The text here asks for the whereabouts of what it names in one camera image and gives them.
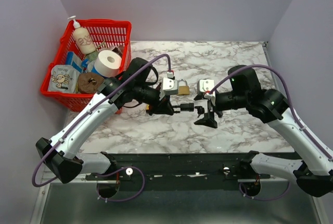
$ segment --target white bottle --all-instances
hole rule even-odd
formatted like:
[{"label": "white bottle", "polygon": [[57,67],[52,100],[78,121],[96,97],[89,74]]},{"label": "white bottle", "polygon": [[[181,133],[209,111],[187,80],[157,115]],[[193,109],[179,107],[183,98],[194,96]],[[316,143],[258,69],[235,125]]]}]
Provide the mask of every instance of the white bottle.
[{"label": "white bottle", "polygon": [[76,41],[77,46],[79,47],[82,54],[87,55],[96,50],[94,42],[90,37],[90,34],[86,28],[81,27],[79,22],[75,20],[76,16],[69,17],[68,19],[73,19],[73,26],[75,30],[73,31],[73,37]]}]

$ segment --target pump nozzle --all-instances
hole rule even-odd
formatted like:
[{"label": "pump nozzle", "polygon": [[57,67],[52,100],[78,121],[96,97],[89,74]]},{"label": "pump nozzle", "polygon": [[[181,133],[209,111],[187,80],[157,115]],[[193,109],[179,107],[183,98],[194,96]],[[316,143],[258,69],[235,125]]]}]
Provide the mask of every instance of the pump nozzle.
[{"label": "pump nozzle", "polygon": [[73,26],[74,26],[75,29],[77,29],[77,28],[81,27],[81,25],[79,24],[79,22],[77,22],[77,21],[75,20],[75,18],[76,18],[76,16],[71,16],[71,17],[69,17],[69,18],[67,18],[67,19],[68,19],[68,20],[73,20],[73,21],[74,21]]}]

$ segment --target brass padlock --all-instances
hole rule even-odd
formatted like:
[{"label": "brass padlock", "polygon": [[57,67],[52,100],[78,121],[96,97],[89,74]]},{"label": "brass padlock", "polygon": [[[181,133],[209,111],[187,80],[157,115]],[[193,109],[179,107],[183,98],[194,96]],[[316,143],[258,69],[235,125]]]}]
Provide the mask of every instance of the brass padlock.
[{"label": "brass padlock", "polygon": [[177,95],[189,95],[189,86],[187,85],[187,81],[184,79],[178,80],[178,94]]}]

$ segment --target brown tape roll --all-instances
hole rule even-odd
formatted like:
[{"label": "brown tape roll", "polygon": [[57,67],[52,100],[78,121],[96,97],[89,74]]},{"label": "brown tape roll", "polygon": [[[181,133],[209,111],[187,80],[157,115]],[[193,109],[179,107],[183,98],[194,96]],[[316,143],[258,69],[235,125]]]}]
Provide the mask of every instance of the brown tape roll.
[{"label": "brown tape roll", "polygon": [[78,91],[81,94],[95,94],[104,78],[92,72],[83,73],[78,78]]}]

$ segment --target orange object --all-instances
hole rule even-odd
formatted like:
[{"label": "orange object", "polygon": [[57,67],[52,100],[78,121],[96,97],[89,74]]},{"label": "orange object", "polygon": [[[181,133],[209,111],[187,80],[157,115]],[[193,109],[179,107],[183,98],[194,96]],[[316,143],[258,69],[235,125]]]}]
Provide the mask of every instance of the orange object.
[{"label": "orange object", "polygon": [[[90,36],[96,45],[101,44],[103,41],[105,41],[105,44],[108,48],[111,46],[124,45],[124,51],[119,72],[127,69],[131,62],[130,34],[132,25],[130,22],[113,21],[109,19],[89,19],[77,21],[82,27],[88,29]],[[80,112],[93,98],[93,94],[69,94],[47,91],[52,68],[58,64],[65,64],[68,51],[73,51],[82,60],[84,59],[84,55],[80,52],[72,36],[73,31],[73,22],[70,21],[62,38],[60,38],[60,47],[54,61],[48,66],[47,73],[40,88],[40,91],[43,95],[47,97],[53,97],[61,104],[68,107],[71,111]]]}]

